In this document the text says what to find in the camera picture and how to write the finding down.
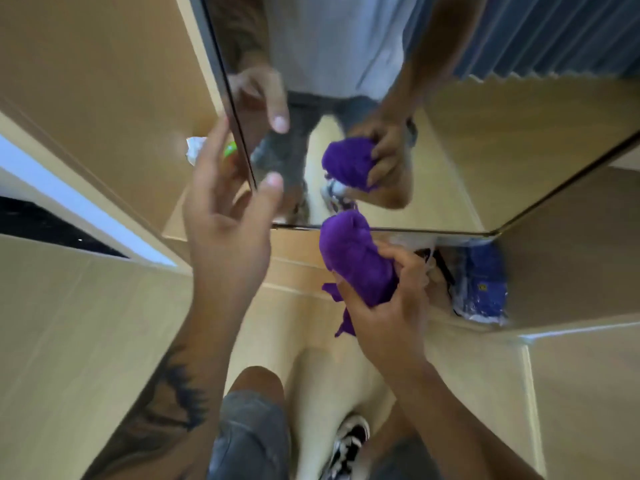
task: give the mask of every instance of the person's left hand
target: person's left hand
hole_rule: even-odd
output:
[[[234,200],[245,178],[231,155],[222,156],[229,123],[221,118],[202,147],[183,206],[194,277],[194,303],[242,317],[269,266],[271,222],[282,177],[270,173],[258,191]]]
[[[374,113],[363,123],[354,126],[348,136],[364,136],[376,144],[371,157],[377,163],[369,172],[367,186],[395,184],[404,165],[405,122]]]

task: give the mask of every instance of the green object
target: green object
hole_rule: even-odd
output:
[[[225,148],[224,156],[227,158],[231,153],[238,151],[238,147],[235,141],[232,141]]]

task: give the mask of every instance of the reflected person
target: reflected person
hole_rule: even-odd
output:
[[[327,181],[321,193],[330,213],[357,200],[407,206],[412,115],[451,77],[486,0],[209,1],[235,94],[266,107],[271,129],[252,151],[252,168],[257,181],[270,171],[284,177],[285,221],[308,223],[309,136],[327,114],[345,135],[371,138],[377,160],[369,193]]]

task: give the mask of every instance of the reflected purple cloth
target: reflected purple cloth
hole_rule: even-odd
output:
[[[393,261],[378,254],[369,224],[357,210],[347,210],[324,221],[320,254],[327,269],[343,277],[368,306],[388,302],[396,291],[398,277]],[[322,289],[334,301],[343,301],[335,283],[325,283]],[[344,331],[356,334],[346,308],[335,336]]]
[[[345,138],[329,144],[322,157],[322,168],[338,182],[369,192],[367,176],[374,167],[371,152],[375,144],[369,138]]]

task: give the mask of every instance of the mirror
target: mirror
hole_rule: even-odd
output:
[[[203,1],[279,225],[491,235],[639,126],[640,0]]]

